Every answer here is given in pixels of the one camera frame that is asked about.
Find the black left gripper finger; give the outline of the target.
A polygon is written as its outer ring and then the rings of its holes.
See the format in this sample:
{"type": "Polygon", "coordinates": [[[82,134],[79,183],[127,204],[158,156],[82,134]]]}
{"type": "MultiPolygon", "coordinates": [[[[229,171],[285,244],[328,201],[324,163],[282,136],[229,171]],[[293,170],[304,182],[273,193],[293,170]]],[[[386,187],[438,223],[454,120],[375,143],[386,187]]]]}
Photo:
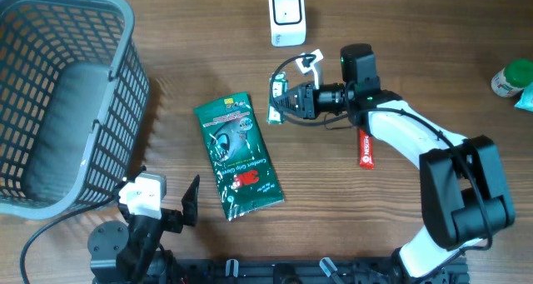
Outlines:
{"type": "Polygon", "coordinates": [[[137,169],[132,169],[131,171],[127,172],[126,176],[124,177],[125,180],[135,180],[141,173],[145,172],[147,170],[145,165],[141,165],[137,169]]]}
{"type": "Polygon", "coordinates": [[[200,184],[200,176],[196,175],[182,197],[182,224],[194,227],[198,219],[198,190],[200,184]]]}

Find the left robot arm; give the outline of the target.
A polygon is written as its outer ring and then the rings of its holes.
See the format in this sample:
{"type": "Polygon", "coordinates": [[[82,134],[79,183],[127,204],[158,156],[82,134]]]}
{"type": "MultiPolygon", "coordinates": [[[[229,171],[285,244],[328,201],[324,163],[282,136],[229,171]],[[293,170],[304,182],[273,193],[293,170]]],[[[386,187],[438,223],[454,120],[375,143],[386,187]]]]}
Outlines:
{"type": "Polygon", "coordinates": [[[182,210],[162,206],[167,179],[143,168],[123,179],[113,196],[123,222],[104,222],[90,234],[87,248],[94,283],[188,283],[186,269],[161,244],[164,232],[181,233],[198,220],[200,177],[182,197],[182,210]]]}

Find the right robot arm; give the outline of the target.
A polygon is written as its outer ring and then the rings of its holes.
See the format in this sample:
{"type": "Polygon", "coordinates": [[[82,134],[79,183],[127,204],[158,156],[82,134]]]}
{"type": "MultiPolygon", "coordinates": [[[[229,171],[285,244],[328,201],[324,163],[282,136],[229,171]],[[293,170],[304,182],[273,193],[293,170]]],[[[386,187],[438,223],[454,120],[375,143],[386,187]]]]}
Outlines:
{"type": "Polygon", "coordinates": [[[313,79],[271,95],[270,104],[300,126],[345,119],[395,148],[420,175],[422,229],[388,257],[354,260],[354,282],[467,283],[466,253],[491,249],[495,234],[516,219],[496,144],[487,136],[449,132],[382,89],[367,43],[341,49],[339,83],[323,82],[321,58],[320,51],[295,56],[300,71],[313,79]]]}

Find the green 3M gloves package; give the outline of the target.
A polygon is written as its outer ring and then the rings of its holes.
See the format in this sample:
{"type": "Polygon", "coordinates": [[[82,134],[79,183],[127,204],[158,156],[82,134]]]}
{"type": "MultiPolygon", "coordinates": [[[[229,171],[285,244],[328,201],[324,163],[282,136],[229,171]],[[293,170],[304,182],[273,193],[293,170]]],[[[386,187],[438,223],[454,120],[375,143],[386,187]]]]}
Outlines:
{"type": "Polygon", "coordinates": [[[246,92],[194,109],[228,221],[285,201],[246,92]]]}

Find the red Nescafe stick sachet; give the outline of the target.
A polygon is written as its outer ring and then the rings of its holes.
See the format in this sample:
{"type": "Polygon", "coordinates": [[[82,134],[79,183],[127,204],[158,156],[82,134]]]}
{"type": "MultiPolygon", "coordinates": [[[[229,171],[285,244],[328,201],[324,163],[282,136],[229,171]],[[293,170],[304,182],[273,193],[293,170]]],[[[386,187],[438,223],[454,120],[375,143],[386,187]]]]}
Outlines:
{"type": "Polygon", "coordinates": [[[375,167],[373,159],[371,137],[363,130],[359,130],[359,150],[360,150],[360,167],[373,169],[375,167]]]}

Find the teal wet wipes pack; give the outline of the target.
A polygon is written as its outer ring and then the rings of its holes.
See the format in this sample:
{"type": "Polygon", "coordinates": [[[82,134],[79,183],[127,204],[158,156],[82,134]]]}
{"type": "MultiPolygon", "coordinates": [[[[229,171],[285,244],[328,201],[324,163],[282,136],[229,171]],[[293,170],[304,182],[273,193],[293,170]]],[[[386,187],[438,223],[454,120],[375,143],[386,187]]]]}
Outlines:
{"type": "Polygon", "coordinates": [[[515,108],[533,112],[533,83],[523,90],[520,100],[515,104],[515,108]]]}

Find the green lid jar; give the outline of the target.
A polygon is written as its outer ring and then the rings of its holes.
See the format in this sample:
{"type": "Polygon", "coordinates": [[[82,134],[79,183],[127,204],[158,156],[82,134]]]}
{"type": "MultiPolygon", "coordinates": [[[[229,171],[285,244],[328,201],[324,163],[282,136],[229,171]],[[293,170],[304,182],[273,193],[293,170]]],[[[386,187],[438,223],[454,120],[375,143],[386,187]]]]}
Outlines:
{"type": "Polygon", "coordinates": [[[492,91],[500,97],[513,97],[532,84],[532,61],[516,59],[491,79],[492,91]]]}

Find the green white gum pack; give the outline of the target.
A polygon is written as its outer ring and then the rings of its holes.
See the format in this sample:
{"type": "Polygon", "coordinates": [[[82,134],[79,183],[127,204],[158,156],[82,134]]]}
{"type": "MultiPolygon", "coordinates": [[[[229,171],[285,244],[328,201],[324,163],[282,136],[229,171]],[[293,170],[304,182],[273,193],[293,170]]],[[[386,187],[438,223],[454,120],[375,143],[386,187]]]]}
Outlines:
{"type": "MultiPolygon", "coordinates": [[[[276,75],[276,78],[272,85],[273,97],[279,97],[288,90],[288,81],[286,79],[286,73],[280,72],[276,75]]],[[[268,114],[266,118],[269,124],[283,124],[284,120],[281,114],[273,107],[273,102],[268,103],[268,114]]]]}

